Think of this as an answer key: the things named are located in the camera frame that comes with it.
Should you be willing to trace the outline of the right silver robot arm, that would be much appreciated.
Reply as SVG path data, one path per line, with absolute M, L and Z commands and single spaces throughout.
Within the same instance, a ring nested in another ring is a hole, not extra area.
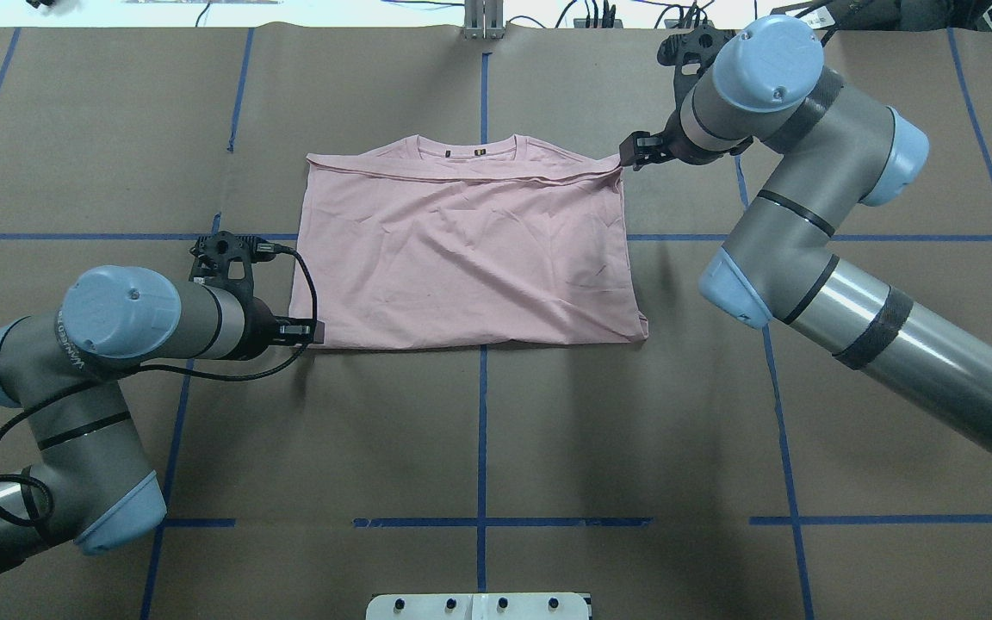
M 701 295 L 749 328 L 788 326 L 992 455 L 992 346 L 832 246 L 855 208 L 885 207 L 917 180 L 924 131 L 832 68 L 799 16 L 674 33 L 656 59 L 674 70 L 674 109 L 658 133 L 623 141 L 621 166 L 713 164 L 752 144 L 779 157 Z

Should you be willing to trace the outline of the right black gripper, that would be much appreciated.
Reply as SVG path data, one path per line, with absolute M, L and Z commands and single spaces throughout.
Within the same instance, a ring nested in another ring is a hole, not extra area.
M 662 133 L 633 131 L 623 139 L 618 147 L 619 165 L 640 170 L 646 165 L 664 164 L 669 157 L 685 164 L 711 164 L 732 148 L 727 141 L 706 133 L 691 106 L 694 88 L 729 39 L 728 32 L 699 25 L 690 32 L 673 33 L 661 42 L 658 63 L 674 68 L 674 111 Z

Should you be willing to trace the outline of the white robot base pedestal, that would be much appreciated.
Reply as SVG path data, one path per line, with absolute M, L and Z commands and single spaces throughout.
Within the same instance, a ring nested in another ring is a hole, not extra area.
M 593 619 L 577 592 L 398 593 L 371 598 L 366 619 Z

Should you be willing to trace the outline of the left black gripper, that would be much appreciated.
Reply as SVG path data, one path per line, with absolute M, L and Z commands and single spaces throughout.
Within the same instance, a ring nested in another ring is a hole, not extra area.
M 213 296 L 216 333 L 201 358 L 255 358 L 271 346 L 323 344 L 326 325 L 315 319 L 276 317 L 255 296 L 253 264 L 290 254 L 290 247 L 264 237 L 221 231 L 201 236 L 190 248 L 190 280 Z

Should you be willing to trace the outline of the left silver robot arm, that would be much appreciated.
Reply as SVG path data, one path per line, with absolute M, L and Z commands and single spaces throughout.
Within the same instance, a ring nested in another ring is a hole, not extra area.
M 182 361 L 249 361 L 323 343 L 318 291 L 292 246 L 220 231 L 190 248 L 189 278 L 103 264 L 58 309 L 0 328 L 0 574 L 71 543 L 97 556 L 156 530 L 168 502 L 121 380 Z

